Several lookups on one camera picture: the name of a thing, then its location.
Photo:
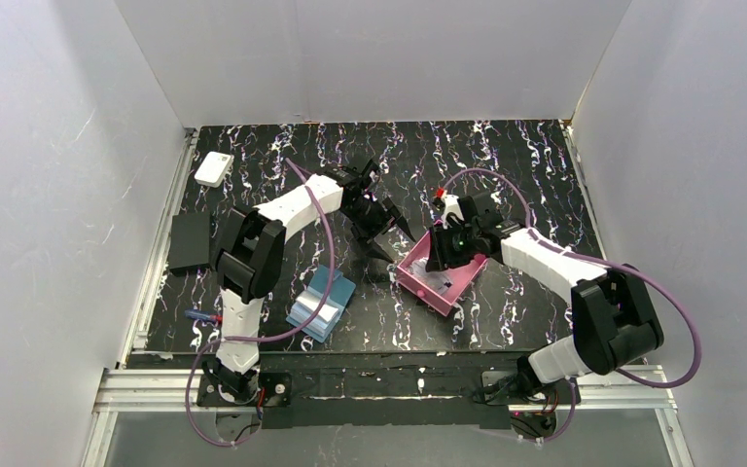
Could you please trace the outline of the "pink plastic box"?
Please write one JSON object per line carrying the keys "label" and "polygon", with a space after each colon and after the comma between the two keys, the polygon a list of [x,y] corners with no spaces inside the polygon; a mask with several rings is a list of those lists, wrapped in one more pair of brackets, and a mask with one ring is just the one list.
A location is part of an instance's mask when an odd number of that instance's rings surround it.
{"label": "pink plastic box", "polygon": [[426,271],[431,236],[426,233],[397,265],[395,281],[442,316],[448,316],[485,268],[487,258],[477,255],[456,269]]}

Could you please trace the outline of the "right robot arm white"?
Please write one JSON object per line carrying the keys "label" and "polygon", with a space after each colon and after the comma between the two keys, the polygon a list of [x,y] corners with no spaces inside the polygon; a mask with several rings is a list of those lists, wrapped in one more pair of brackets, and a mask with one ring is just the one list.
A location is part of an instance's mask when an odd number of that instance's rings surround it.
{"label": "right robot arm white", "polygon": [[632,274],[573,259],[533,228],[505,218],[488,194],[439,190],[427,271],[462,267],[483,255],[521,270],[571,308],[572,334],[518,358],[512,386],[533,393],[566,377],[607,375],[659,348],[663,330],[646,285]]}

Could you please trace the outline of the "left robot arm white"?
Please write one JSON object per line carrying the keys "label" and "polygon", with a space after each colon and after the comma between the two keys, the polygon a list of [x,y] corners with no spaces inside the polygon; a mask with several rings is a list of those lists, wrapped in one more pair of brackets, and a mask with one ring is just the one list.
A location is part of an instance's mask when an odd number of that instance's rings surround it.
{"label": "left robot arm white", "polygon": [[376,239],[397,227],[411,231],[390,198],[372,192],[378,162],[358,158],[327,165],[304,177],[294,190],[251,207],[231,210],[217,237],[211,265],[222,299],[222,335],[216,358],[202,369],[209,381],[237,401],[257,390],[259,318],[266,296],[279,280],[285,244],[293,235],[328,214],[340,212],[351,224],[353,239],[369,258],[391,262]]}

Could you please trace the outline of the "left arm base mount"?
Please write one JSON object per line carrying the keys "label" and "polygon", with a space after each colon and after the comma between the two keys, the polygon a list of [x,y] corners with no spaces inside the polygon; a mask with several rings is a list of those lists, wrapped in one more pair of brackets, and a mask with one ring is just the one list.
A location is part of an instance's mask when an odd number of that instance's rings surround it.
{"label": "left arm base mount", "polygon": [[258,368],[238,374],[214,358],[202,361],[200,373],[195,404],[227,409],[216,415],[216,425],[228,441],[247,439],[261,428],[265,409],[287,407],[292,399],[289,374],[260,373]]}

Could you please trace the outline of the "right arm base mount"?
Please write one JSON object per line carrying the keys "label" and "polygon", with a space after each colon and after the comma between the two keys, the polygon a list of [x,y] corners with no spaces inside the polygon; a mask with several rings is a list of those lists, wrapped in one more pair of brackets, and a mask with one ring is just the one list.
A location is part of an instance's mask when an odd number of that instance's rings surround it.
{"label": "right arm base mount", "polygon": [[502,374],[496,380],[478,386],[471,395],[473,403],[499,407],[521,403],[528,410],[511,414],[516,439],[538,446],[554,441],[571,426],[580,402],[578,382],[574,377],[529,387],[519,373]]}

